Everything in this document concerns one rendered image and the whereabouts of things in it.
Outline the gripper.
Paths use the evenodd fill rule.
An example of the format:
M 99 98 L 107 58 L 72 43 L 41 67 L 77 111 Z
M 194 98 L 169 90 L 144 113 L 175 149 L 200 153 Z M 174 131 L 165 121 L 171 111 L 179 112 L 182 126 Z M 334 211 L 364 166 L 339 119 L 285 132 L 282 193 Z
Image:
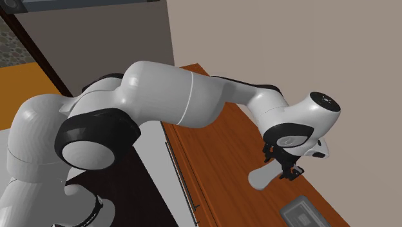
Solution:
M 265 163 L 268 163 L 271 159 L 276 159 L 282 165 L 282 173 L 279 179 L 293 181 L 305 172 L 302 167 L 296 164 L 298 156 L 289 154 L 279 146 L 265 143 L 262 151 L 265 155 Z

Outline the brown wooden chest of drawers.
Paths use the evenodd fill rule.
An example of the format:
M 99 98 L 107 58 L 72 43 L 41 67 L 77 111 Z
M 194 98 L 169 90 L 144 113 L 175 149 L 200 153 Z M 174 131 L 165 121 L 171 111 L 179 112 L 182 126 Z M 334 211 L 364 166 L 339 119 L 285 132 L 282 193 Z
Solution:
M 300 158 L 325 157 L 323 136 L 340 115 L 329 96 L 313 92 L 289 105 L 273 86 L 245 84 L 158 63 L 135 63 L 128 83 L 140 115 L 163 122 L 191 191 L 200 227 L 285 227 L 280 209 L 307 196 L 332 227 L 349 227 L 303 177 L 273 179 L 264 190 L 248 181 L 264 162 L 264 144 Z

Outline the white rounded object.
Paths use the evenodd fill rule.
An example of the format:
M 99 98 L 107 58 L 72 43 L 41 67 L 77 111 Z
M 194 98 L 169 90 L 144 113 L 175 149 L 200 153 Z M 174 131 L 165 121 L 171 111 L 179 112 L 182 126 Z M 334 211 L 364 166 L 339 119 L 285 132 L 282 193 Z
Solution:
M 268 184 L 282 173 L 282 166 L 276 160 L 251 171 L 248 175 L 249 184 L 255 190 L 264 190 Z

